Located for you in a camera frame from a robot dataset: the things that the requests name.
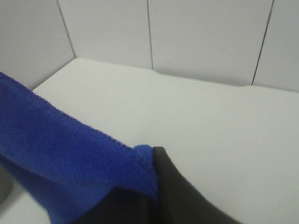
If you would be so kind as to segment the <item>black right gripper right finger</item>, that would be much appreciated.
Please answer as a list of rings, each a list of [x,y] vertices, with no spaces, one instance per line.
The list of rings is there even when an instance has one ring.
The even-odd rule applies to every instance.
[[[210,203],[176,168],[165,148],[153,148],[159,177],[161,224],[237,224],[238,221]]]

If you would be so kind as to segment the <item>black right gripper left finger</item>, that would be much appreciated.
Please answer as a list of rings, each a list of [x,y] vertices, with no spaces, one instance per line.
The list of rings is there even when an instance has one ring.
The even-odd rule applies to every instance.
[[[148,200],[144,195],[114,188],[73,224],[148,224]]]

